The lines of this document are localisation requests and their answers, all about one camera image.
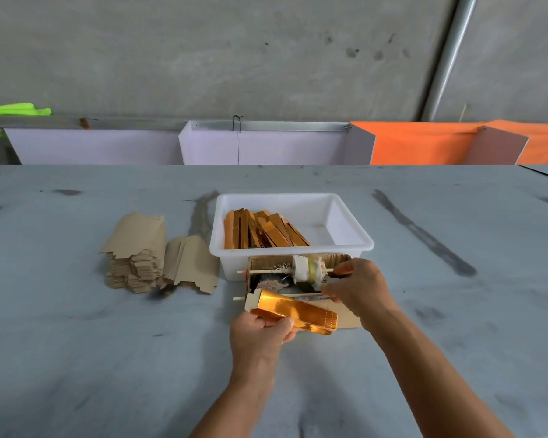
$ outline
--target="forearm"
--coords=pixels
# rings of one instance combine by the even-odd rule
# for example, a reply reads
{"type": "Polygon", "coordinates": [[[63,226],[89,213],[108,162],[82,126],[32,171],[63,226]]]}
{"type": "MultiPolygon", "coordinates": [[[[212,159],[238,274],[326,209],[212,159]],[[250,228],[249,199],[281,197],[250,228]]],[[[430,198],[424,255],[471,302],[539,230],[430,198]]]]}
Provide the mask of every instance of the forearm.
{"type": "Polygon", "coordinates": [[[190,438],[249,438],[268,401],[272,383],[230,381],[190,438]]]}
{"type": "Polygon", "coordinates": [[[439,348],[402,311],[374,308],[366,311],[362,322],[386,354],[425,438],[512,437],[439,348]]]}

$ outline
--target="white plastic tray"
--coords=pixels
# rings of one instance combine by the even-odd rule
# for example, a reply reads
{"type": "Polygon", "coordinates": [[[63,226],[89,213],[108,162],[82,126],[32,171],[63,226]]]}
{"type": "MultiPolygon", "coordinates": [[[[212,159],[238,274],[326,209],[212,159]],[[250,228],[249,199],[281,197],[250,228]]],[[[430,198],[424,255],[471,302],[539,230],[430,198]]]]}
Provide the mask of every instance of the white plastic tray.
{"type": "Polygon", "coordinates": [[[244,275],[237,271],[248,267],[250,256],[347,253],[358,257],[364,250],[372,249],[373,240],[336,194],[223,194],[217,198],[209,250],[221,260],[229,281],[244,280],[244,275]],[[284,215],[312,246],[225,250],[223,220],[227,212],[240,208],[253,212],[266,209],[284,215]]]}

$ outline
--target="gray wall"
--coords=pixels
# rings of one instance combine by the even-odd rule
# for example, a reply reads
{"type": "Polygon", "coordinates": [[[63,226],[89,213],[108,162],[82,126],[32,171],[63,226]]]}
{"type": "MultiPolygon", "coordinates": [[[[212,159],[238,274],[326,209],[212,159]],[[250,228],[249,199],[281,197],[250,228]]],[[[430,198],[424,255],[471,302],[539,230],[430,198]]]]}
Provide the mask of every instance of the gray wall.
{"type": "Polygon", "coordinates": [[[454,2],[0,0],[0,104],[413,120],[454,2]]]}
{"type": "Polygon", "coordinates": [[[548,122],[548,0],[478,0],[436,121],[548,122]]]}

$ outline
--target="orange tarp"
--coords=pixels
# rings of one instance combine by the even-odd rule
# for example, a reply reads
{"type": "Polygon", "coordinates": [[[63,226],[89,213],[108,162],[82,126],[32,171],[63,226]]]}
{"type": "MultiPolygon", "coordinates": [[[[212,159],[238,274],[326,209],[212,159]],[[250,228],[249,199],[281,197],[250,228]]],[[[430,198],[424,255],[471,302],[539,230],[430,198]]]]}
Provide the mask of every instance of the orange tarp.
{"type": "Polygon", "coordinates": [[[375,134],[373,165],[459,165],[481,126],[529,137],[520,164],[548,163],[548,124],[496,120],[480,123],[352,121],[375,134]]]}

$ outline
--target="neon green fabric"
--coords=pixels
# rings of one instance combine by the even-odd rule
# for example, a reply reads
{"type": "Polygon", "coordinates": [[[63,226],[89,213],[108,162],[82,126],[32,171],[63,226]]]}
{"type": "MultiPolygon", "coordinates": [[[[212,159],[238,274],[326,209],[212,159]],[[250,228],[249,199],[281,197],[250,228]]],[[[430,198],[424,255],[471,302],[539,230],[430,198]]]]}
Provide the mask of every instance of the neon green fabric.
{"type": "Polygon", "coordinates": [[[35,109],[33,103],[14,103],[0,106],[0,115],[48,116],[52,111],[49,108],[35,109]]]}

